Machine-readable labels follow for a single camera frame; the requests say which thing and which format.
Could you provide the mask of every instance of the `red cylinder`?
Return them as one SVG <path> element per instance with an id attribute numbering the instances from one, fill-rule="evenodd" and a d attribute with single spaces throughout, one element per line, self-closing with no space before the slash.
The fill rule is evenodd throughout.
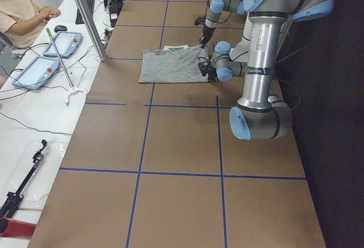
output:
<path id="1" fill-rule="evenodd" d="M 12 218 L 0 218 L 0 237 L 31 239 L 36 224 L 26 221 L 13 220 Z"/>

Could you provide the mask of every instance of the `brown table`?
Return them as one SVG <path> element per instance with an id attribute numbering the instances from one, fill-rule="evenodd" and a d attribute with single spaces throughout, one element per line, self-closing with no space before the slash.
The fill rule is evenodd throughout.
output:
<path id="1" fill-rule="evenodd" d="M 230 131 L 242 78 L 138 83 L 144 49 L 198 45 L 205 7 L 125 2 L 29 248 L 325 247 L 293 133 Z M 212 42 L 235 46 L 244 22 Z"/>

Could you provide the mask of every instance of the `striped cloth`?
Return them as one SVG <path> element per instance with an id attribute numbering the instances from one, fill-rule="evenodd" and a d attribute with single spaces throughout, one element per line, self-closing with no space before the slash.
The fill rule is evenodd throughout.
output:
<path id="1" fill-rule="evenodd" d="M 199 59 L 209 58 L 201 46 L 164 50 L 144 50 L 140 83 L 194 83 L 207 82 L 198 69 Z"/>

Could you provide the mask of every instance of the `black keyboard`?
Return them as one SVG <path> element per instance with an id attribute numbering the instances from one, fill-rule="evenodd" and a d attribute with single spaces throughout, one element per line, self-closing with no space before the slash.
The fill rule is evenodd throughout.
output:
<path id="1" fill-rule="evenodd" d="M 93 16 L 93 9 L 95 7 L 95 0 L 86 0 L 86 3 L 87 3 L 87 6 L 89 7 L 91 16 Z M 84 20 L 82 19 L 82 16 L 81 16 L 81 13 L 80 13 L 80 10 L 79 9 L 77 9 L 77 15 L 76 15 L 76 21 L 75 21 L 75 23 L 76 24 L 83 24 L 83 23 L 85 23 Z"/>

